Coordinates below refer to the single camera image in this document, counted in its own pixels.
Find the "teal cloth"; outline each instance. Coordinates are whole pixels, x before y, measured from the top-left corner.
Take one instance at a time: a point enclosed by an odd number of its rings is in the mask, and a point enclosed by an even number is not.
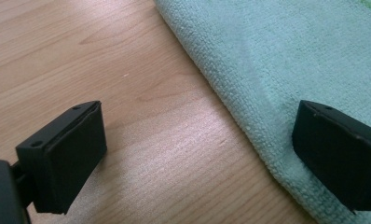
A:
[[[355,216],[293,151],[301,99],[371,126],[371,8],[357,0],[156,0],[272,175],[321,223]]]

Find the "terry cloth fabric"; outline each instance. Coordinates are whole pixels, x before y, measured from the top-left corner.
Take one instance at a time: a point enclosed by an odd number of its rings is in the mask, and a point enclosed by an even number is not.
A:
[[[272,175],[321,223],[355,216],[294,153],[301,99],[371,126],[371,5],[357,0],[156,0]]]

